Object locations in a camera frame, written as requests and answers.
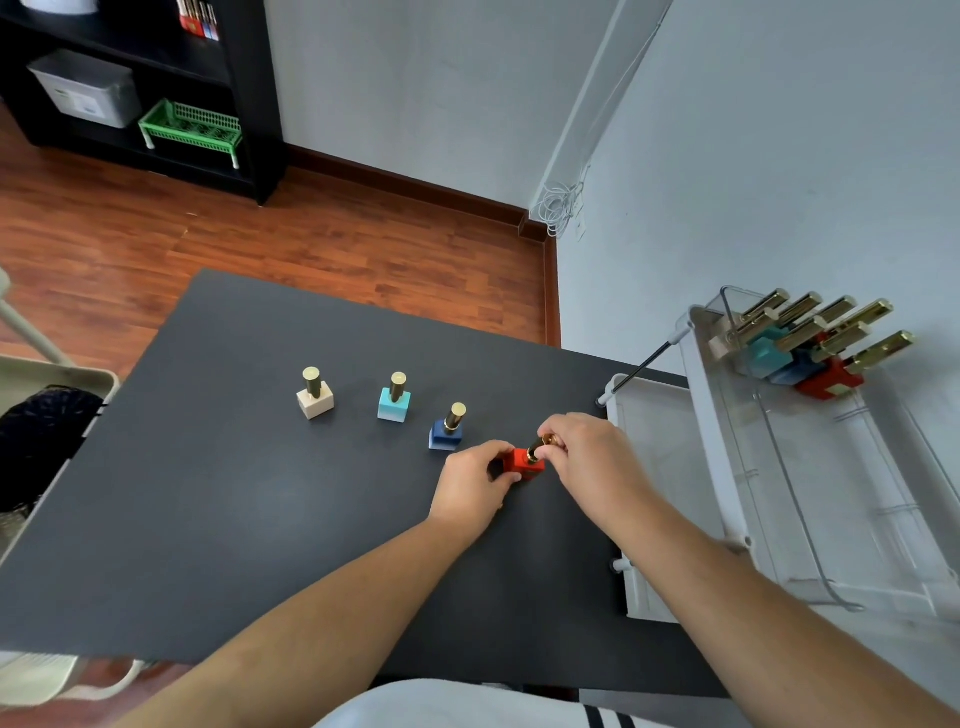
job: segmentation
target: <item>wooden floor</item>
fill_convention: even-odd
[[[499,223],[291,169],[266,207],[31,147],[0,104],[8,301],[79,364],[126,376],[201,268],[543,342],[543,247]],[[8,330],[0,353],[36,356]],[[92,666],[109,684],[124,665]],[[185,667],[104,703],[0,714],[0,728],[107,725]]]

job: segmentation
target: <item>baseboard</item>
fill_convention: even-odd
[[[546,345],[560,348],[560,284],[557,279],[557,238],[543,241],[543,313]]]
[[[530,220],[527,210],[522,207],[506,205],[466,192],[441,187],[438,184],[414,180],[412,177],[387,172],[366,164],[348,159],[332,157],[312,149],[304,149],[293,144],[287,145],[290,151],[290,166],[319,172],[339,180],[356,182],[382,192],[390,192],[410,200],[419,200],[430,205],[455,209],[469,215],[476,215],[498,223],[506,223],[516,228],[520,237],[543,242],[546,240],[546,225]]]

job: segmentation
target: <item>white cable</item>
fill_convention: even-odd
[[[553,237],[560,239],[564,234],[567,223],[573,217],[573,204],[583,188],[583,182],[577,182],[572,187],[558,184],[543,190],[543,197],[534,211],[541,221],[546,223],[547,232]]]
[[[657,27],[654,28],[653,33],[651,33],[646,39],[646,42],[643,43],[643,46],[640,48],[634,59],[630,61],[630,64],[627,66],[627,70],[623,72],[620,80],[617,81],[616,86],[613,87],[613,91],[610,92],[610,95],[603,103],[603,106],[600,107],[599,111],[597,111],[596,116],[593,118],[593,123],[590,124],[589,129],[587,129],[585,138],[589,138],[590,132],[593,131],[593,127],[597,125],[597,122],[600,121],[601,116],[603,116],[603,112],[607,110],[607,106],[610,104],[610,101],[616,94],[617,90],[623,84],[624,80],[630,75],[631,71],[634,70],[637,62],[643,58],[643,54],[646,53],[647,48],[650,47],[650,43],[652,43],[654,37],[656,37],[657,32],[660,30],[660,26],[663,25],[663,19],[666,17],[667,11],[670,10],[670,6],[672,5],[673,0],[670,0],[670,2],[668,2],[666,7],[663,9],[663,13],[660,15],[660,20],[657,22]],[[572,186],[560,184],[559,182],[557,182],[554,186],[544,186],[543,195],[540,198],[540,201],[537,203],[537,206],[534,207],[534,211],[537,213],[537,216],[542,222],[546,223],[547,232],[558,240],[564,234],[566,226],[573,218],[573,208],[576,205],[577,198],[580,197],[584,190],[584,175],[588,169],[589,164],[580,164],[580,171],[578,174],[578,179],[580,181]]]

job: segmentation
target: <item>white shirt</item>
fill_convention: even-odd
[[[316,728],[663,728],[638,717],[524,692],[404,680],[357,695]]]

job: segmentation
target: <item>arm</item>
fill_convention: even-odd
[[[555,415],[537,456],[630,557],[737,705],[766,728],[960,726],[960,716],[854,638],[732,555],[650,485],[627,437]]]
[[[450,455],[424,522],[283,602],[115,728],[305,728],[366,690],[519,480],[487,475],[511,449]]]

